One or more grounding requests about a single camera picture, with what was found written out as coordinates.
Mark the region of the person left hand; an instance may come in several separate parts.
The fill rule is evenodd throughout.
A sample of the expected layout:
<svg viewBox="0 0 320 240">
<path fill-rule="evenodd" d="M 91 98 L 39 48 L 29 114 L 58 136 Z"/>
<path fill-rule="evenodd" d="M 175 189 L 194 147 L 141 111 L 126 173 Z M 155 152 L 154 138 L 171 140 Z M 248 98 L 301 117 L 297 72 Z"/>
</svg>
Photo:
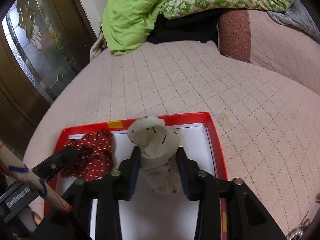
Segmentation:
<svg viewBox="0 0 320 240">
<path fill-rule="evenodd" d="M 36 223 L 36 225 L 39 225 L 42 222 L 43 218 L 34 211 L 32 211 L 31 213 L 32 213 L 34 222 Z"/>
</svg>

